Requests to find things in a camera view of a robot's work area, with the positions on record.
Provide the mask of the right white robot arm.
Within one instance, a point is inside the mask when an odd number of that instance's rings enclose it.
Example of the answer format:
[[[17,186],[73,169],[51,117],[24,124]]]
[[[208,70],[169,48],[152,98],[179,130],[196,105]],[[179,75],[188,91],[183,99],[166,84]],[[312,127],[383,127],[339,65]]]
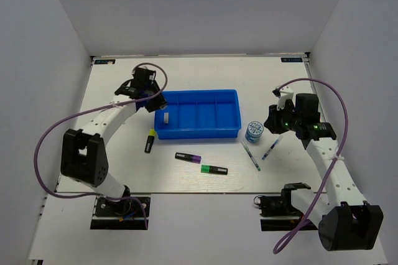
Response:
[[[264,125],[274,134],[293,131],[316,165],[328,201],[318,200],[307,220],[317,227],[322,246],[327,251],[373,249],[383,212],[355,186],[331,124],[320,120],[318,96],[286,88],[276,95]]]

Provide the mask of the round blue white tape tin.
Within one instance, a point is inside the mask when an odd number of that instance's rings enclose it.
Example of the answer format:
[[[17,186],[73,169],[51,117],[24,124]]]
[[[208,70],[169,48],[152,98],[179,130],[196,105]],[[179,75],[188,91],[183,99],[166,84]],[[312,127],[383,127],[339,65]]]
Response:
[[[259,142],[264,132],[264,126],[258,121],[251,121],[246,129],[245,138],[250,143]]]

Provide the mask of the yellow cap black highlighter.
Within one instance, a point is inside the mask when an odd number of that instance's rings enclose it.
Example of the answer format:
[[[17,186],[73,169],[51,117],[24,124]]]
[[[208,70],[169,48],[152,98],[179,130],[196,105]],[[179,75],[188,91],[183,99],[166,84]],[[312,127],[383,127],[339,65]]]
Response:
[[[155,135],[156,135],[156,132],[155,132],[154,129],[151,129],[149,131],[149,133],[148,133],[147,140],[146,140],[146,145],[145,145],[145,148],[144,148],[144,152],[147,153],[147,154],[149,154],[151,152],[151,150],[152,150],[152,146],[153,146],[153,143],[154,143],[154,140],[155,140]]]

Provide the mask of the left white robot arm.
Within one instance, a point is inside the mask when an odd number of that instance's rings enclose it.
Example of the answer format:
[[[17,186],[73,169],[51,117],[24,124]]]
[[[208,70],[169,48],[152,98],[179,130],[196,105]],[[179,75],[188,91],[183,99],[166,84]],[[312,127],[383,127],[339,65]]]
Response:
[[[69,129],[63,135],[60,171],[74,181],[86,185],[96,196],[110,201],[117,214],[131,209],[128,187],[109,173],[106,146],[116,131],[141,108],[152,113],[167,106],[164,90],[156,82],[156,71],[163,69],[154,63],[140,63],[132,70],[132,78],[114,92],[109,105],[79,129]]]

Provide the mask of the grey eraser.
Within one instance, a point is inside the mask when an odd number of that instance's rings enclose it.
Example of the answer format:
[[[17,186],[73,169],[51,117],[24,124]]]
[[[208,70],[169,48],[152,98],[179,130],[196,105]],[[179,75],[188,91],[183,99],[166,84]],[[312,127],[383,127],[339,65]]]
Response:
[[[168,124],[169,123],[169,113],[164,113],[164,124]]]

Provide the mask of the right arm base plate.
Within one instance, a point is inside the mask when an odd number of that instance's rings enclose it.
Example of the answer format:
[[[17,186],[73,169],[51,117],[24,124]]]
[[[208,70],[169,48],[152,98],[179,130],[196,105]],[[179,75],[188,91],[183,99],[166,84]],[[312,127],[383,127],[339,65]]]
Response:
[[[292,231],[303,218],[297,209],[284,207],[281,197],[258,195],[253,204],[260,211],[261,231]]]

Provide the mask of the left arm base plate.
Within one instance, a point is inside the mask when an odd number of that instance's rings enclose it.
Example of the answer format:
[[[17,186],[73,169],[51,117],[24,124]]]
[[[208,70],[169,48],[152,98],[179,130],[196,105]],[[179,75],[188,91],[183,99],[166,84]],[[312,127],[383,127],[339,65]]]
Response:
[[[137,197],[139,203],[111,203],[104,198],[95,200],[91,230],[146,230],[149,224],[150,197]]]

